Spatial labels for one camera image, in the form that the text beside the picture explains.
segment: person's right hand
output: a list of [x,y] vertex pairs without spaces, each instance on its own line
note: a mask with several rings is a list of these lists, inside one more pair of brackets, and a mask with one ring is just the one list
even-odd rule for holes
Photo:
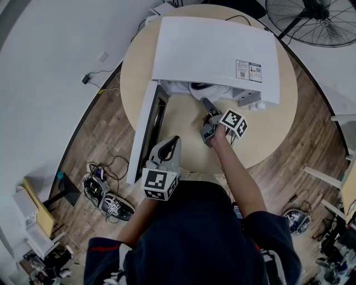
[[220,142],[226,140],[225,126],[218,124],[215,128],[215,135],[211,139],[211,146],[215,148]]

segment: fan grille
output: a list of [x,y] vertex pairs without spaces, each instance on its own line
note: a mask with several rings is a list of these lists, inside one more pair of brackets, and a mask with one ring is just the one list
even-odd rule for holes
[[328,10],[325,19],[301,17],[304,2],[311,0],[266,0],[268,17],[281,32],[299,17],[299,23],[286,35],[310,45],[339,47],[356,41],[356,10],[349,0],[318,1]]

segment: navy blue shirt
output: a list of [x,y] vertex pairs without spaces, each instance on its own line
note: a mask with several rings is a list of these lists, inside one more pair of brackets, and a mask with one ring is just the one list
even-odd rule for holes
[[255,212],[242,228],[223,188],[210,182],[179,182],[170,200],[159,202],[137,247],[123,247],[91,239],[84,284],[103,284],[120,260],[129,285],[268,284],[262,248],[278,254],[287,284],[297,284],[301,272],[285,218]]

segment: fan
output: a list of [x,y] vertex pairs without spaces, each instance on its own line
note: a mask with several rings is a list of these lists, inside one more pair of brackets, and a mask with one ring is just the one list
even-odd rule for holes
[[356,5],[351,1],[266,0],[266,10],[281,31],[279,40],[288,35],[313,46],[340,47],[356,41]]

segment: open microwave door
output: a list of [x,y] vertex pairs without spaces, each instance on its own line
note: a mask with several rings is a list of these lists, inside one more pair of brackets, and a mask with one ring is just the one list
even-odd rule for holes
[[147,85],[136,134],[133,140],[126,182],[136,183],[142,176],[152,148],[158,143],[169,93],[157,81]]

